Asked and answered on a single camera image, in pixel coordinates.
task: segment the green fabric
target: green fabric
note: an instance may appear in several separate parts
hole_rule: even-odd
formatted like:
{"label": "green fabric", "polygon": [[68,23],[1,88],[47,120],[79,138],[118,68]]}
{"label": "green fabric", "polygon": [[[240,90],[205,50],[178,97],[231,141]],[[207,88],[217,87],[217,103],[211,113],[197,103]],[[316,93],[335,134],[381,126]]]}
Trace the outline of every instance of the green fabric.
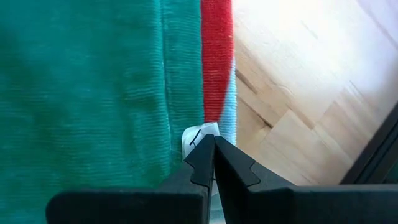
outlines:
{"label": "green fabric", "polygon": [[200,1],[0,1],[0,223],[71,187],[156,186],[203,123]]}

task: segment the red fabric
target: red fabric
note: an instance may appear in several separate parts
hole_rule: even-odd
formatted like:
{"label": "red fabric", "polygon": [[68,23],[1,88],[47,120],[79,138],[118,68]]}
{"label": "red fabric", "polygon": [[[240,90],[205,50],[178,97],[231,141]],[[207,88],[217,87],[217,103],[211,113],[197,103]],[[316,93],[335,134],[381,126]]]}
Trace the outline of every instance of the red fabric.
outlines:
{"label": "red fabric", "polygon": [[233,60],[231,0],[201,0],[205,122],[223,112]]}

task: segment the ribbed fabric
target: ribbed fabric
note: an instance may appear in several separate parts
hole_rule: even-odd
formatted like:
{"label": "ribbed fabric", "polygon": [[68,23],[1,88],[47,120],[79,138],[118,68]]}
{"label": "ribbed fabric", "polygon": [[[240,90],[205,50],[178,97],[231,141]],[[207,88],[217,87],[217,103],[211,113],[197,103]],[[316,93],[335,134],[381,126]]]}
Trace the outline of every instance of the ribbed fabric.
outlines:
{"label": "ribbed fabric", "polygon": [[219,121],[233,61],[231,0],[202,0],[205,121]]}
{"label": "ribbed fabric", "polygon": [[164,5],[164,66],[172,133],[172,171],[182,160],[181,136],[204,123],[200,1],[160,0]]}
{"label": "ribbed fabric", "polygon": [[200,29],[194,0],[0,1],[0,223],[166,178],[204,122]]}
{"label": "ribbed fabric", "polygon": [[224,100],[223,114],[218,122],[220,134],[231,144],[236,145],[236,82],[235,60],[232,62],[228,89]]}

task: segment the wooden floor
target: wooden floor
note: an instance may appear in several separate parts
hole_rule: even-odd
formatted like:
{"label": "wooden floor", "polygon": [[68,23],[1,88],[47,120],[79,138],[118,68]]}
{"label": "wooden floor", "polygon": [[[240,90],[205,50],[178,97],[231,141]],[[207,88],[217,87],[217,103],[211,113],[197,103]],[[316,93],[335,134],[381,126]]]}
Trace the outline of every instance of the wooden floor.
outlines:
{"label": "wooden floor", "polygon": [[398,101],[398,0],[233,0],[238,147],[338,184]]}

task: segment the black plastic frame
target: black plastic frame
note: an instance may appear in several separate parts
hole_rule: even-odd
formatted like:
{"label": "black plastic frame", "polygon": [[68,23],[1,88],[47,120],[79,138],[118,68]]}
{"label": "black plastic frame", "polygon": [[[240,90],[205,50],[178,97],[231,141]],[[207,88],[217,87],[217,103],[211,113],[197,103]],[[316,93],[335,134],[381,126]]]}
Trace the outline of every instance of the black plastic frame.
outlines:
{"label": "black plastic frame", "polygon": [[295,186],[213,135],[157,189],[62,192],[47,205],[47,222],[205,224],[213,171],[228,224],[398,223],[398,185]]}
{"label": "black plastic frame", "polygon": [[398,104],[340,184],[382,184],[398,159]]}

